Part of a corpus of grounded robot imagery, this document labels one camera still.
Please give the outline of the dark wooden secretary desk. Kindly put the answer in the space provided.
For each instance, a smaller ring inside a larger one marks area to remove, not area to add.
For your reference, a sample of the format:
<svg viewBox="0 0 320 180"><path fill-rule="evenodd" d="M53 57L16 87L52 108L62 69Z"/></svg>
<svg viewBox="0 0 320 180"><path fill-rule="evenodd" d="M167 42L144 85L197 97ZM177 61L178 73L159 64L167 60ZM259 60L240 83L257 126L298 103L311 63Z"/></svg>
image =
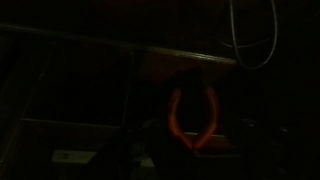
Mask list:
<svg viewBox="0 0 320 180"><path fill-rule="evenodd" d="M1 180L319 180L319 0L1 0L1 55Z"/></svg>

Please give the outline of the white label in compartment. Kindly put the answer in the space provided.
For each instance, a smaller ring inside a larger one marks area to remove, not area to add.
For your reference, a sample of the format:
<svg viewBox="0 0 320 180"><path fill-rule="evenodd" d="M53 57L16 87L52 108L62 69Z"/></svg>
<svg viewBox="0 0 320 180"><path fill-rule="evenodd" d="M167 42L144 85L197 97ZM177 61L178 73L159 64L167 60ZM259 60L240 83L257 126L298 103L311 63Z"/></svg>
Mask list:
<svg viewBox="0 0 320 180"><path fill-rule="evenodd" d="M86 164L95 155L95 152L89 151L55 150L52 161L54 163Z"/></svg>

